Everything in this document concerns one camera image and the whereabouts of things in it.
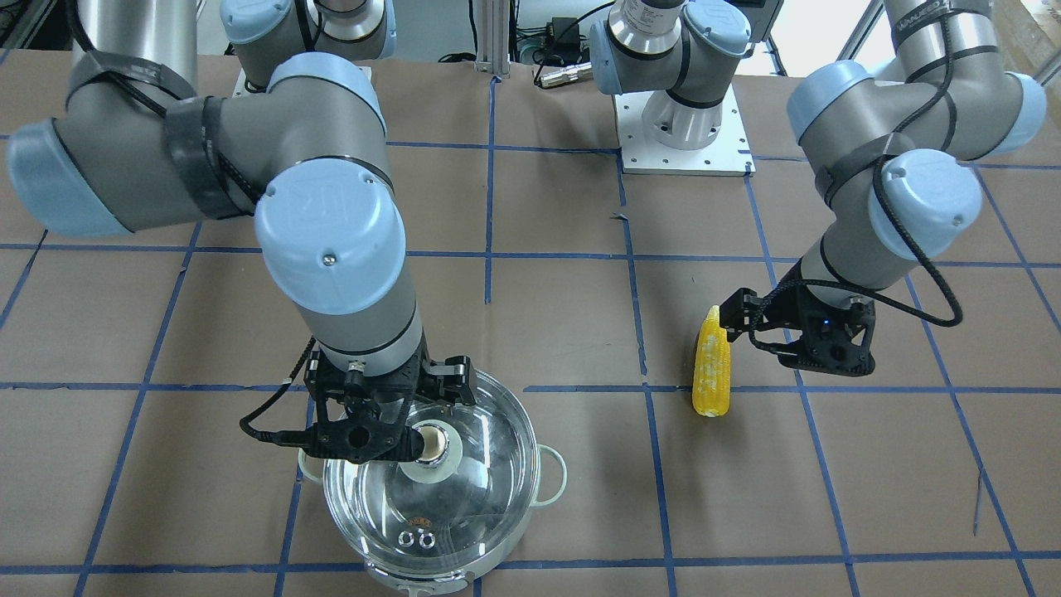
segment tiled surface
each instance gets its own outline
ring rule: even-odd
[[[707,310],[765,293],[832,221],[785,117],[797,81],[735,82],[753,177],[658,177],[619,173],[592,86],[372,67],[432,354],[516,390],[571,469],[459,595],[1059,594],[1057,130],[978,168],[991,200],[941,257],[961,327],[880,308],[862,380],[741,339],[733,408],[709,421],[688,393]],[[68,68],[0,64],[0,137],[62,115]],[[201,92],[237,71],[201,59]],[[307,337],[253,222],[48,234],[23,277],[40,236],[0,176],[0,594],[392,594],[293,485],[293,452],[237,427]],[[889,293],[945,316],[910,279]],[[300,425],[305,401],[262,427]]]

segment white floor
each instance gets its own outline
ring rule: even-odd
[[[228,45],[218,17],[221,0],[199,0],[199,4],[198,51],[221,54]],[[864,0],[786,0],[775,23],[773,38],[788,75],[805,76],[835,60],[867,4]],[[398,17],[395,57],[435,62],[443,54],[472,51],[467,0],[394,0],[394,5]],[[520,27],[542,27],[554,16],[577,17],[596,5],[599,0],[521,0]],[[875,66],[891,56],[887,22],[882,19],[858,60]],[[763,43],[737,70],[738,74],[773,72]]]

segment pot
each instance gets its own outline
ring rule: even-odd
[[[537,443],[516,397],[485,373],[477,382],[474,406],[412,407],[406,424],[427,440],[420,460],[325,463],[325,497],[340,531],[372,578],[411,597],[460,591],[494,568],[533,512],[567,488],[563,457]],[[542,453],[562,472],[544,501]]]

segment light blue joint cap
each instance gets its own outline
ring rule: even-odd
[[[221,22],[225,36],[236,45],[261,39],[280,24],[292,6],[293,0],[222,0]]]
[[[1024,146],[1031,140],[1043,125],[1046,119],[1046,91],[1043,86],[1036,83],[1036,80],[1021,72],[1009,72],[1021,82],[1021,91],[1024,96],[1021,100],[1021,112],[1016,115],[1016,122],[1006,134],[1006,138],[998,143],[998,146],[991,150],[988,155],[1006,153]]]
[[[405,262],[405,228],[390,190],[345,159],[311,159],[273,178],[255,211],[255,233],[280,289],[328,316],[375,305]]]
[[[723,0],[699,0],[685,4],[690,33],[719,52],[738,58],[751,40],[751,24],[740,8]]]
[[[946,250],[980,213],[982,199],[976,176],[959,165],[954,156],[941,151],[910,150],[889,161],[882,175],[884,190],[899,221],[928,257]],[[872,190],[869,218],[889,250],[908,261],[917,260]]]
[[[393,0],[387,0],[384,8],[386,10],[386,23],[387,32],[386,38],[383,39],[383,50],[380,51],[381,58],[388,58],[395,55],[395,48],[398,45],[398,21],[395,19],[395,5]]]
[[[867,78],[870,78],[869,72],[854,60],[831,63],[812,72],[788,98],[788,122],[796,141],[803,138],[811,123],[830,104]]]
[[[590,27],[590,64],[593,65],[593,81],[597,89],[606,95],[618,95],[623,92],[619,82],[619,71],[615,69],[615,56],[611,51],[611,41],[604,28],[607,21],[599,20]]]
[[[88,186],[51,120],[22,126],[7,144],[7,173],[22,205],[68,236],[132,233]]]
[[[383,112],[380,110],[380,100],[376,96],[376,89],[372,88],[368,76],[365,76],[365,73],[361,72],[361,69],[350,60],[335,54],[329,54],[328,52],[303,52],[295,54],[276,67],[272,78],[269,78],[268,87],[265,90],[266,92],[271,92],[284,78],[296,76],[320,78],[345,87],[348,91],[364,100],[368,104],[368,107],[372,108],[376,116],[380,119],[380,124],[383,125],[383,134],[386,135],[387,123],[383,120]]]

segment metal connector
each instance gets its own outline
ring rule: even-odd
[[[541,88],[552,89],[562,85],[578,83],[579,81],[590,81],[593,78],[593,65],[590,63],[576,64],[561,68],[560,70],[543,74],[541,77]]]

